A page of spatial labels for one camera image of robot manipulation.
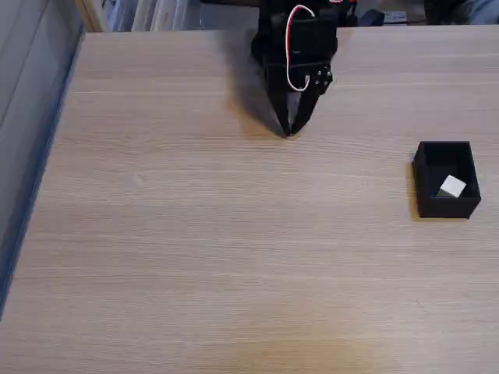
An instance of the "wooden table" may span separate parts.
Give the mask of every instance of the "wooden table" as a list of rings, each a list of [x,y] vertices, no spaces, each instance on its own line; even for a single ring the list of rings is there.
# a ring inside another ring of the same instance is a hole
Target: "wooden table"
[[[245,33],[87,35],[0,323],[0,372],[496,373],[499,28],[342,30],[282,139]],[[420,140],[472,143],[420,221]]]

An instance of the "gray wall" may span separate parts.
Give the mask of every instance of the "gray wall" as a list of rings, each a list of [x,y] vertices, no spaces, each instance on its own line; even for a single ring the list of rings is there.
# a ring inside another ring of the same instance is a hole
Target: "gray wall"
[[[0,4],[0,315],[80,30],[73,0]]]

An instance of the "black box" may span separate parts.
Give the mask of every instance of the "black box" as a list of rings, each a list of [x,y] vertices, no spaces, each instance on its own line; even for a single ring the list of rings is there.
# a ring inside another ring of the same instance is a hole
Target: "black box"
[[[421,142],[412,169],[422,218],[469,218],[482,199],[469,142]],[[466,183],[458,198],[437,196],[449,175]]]

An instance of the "cable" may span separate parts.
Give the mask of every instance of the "cable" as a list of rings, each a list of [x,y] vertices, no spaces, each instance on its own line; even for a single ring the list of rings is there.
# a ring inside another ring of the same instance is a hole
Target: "cable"
[[[305,86],[303,88],[298,88],[293,83],[291,82],[291,79],[289,78],[289,64],[290,64],[290,57],[289,57],[289,49],[290,49],[290,42],[289,42],[289,31],[291,30],[291,22],[293,21],[293,17],[295,16],[295,13],[298,12],[299,10],[306,10],[313,18],[315,18],[315,13],[313,12],[312,9],[307,8],[304,5],[298,4],[293,8],[293,10],[289,13],[288,17],[288,22],[286,23],[286,35],[285,35],[285,49],[286,49],[286,79],[288,80],[289,86],[297,91],[297,92],[303,92],[306,90],[306,88],[309,86],[310,83],[310,77],[306,76],[305,77]]]

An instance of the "small white cube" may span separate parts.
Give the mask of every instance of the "small white cube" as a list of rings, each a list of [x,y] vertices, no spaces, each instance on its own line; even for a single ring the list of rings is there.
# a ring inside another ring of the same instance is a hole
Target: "small white cube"
[[[465,189],[466,184],[457,179],[456,177],[453,177],[452,175],[449,175],[446,177],[444,180],[444,183],[440,187],[440,191],[438,192],[437,196],[439,197],[460,197],[462,194],[462,191]]]

